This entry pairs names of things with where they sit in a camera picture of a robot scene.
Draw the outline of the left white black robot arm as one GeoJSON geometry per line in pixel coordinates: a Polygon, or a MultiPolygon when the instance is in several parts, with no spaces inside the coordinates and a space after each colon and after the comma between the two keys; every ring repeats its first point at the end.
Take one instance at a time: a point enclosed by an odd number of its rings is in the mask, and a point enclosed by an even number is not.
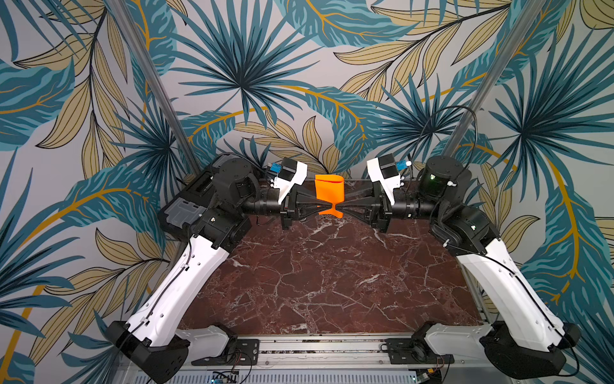
{"type": "Polygon", "coordinates": [[[330,204],[302,188],[308,166],[285,158],[271,166],[273,179],[245,158],[219,155],[159,212],[161,227],[186,243],[171,272],[125,321],[111,323],[106,338],[140,368],[150,382],[168,383],[186,363],[230,361],[237,336],[226,326],[179,331],[185,312],[211,275],[252,227],[252,216],[292,222],[330,204]]]}

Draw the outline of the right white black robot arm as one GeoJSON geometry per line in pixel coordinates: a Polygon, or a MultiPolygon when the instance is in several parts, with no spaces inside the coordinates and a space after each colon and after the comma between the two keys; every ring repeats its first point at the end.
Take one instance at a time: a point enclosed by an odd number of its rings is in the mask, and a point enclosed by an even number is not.
{"type": "Polygon", "coordinates": [[[481,326],[427,322],[410,339],[417,361],[464,355],[488,361],[514,379],[562,376],[565,350],[573,350],[580,328],[560,320],[520,272],[487,214],[463,202],[472,174],[449,156],[434,156],[419,173],[417,190],[403,190],[391,155],[368,162],[370,187],[337,204],[337,210],[381,232],[393,219],[424,219],[430,234],[476,278],[500,318],[481,326]]]}

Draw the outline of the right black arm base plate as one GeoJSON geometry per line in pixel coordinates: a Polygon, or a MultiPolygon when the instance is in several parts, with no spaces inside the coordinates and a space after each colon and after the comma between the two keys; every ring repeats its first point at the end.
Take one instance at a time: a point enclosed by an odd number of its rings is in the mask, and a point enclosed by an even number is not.
{"type": "Polygon", "coordinates": [[[454,363],[452,355],[439,355],[431,350],[426,342],[415,339],[385,339],[379,346],[382,353],[386,353],[390,363],[426,364],[431,366],[445,366],[454,363]]]}

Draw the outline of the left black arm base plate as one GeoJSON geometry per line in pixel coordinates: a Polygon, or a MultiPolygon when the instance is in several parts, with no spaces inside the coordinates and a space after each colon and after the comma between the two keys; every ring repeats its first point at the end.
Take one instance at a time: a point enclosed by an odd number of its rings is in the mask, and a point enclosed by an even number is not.
{"type": "Polygon", "coordinates": [[[237,339],[230,342],[220,356],[193,360],[191,366],[253,366],[258,363],[259,339],[237,339]]]}

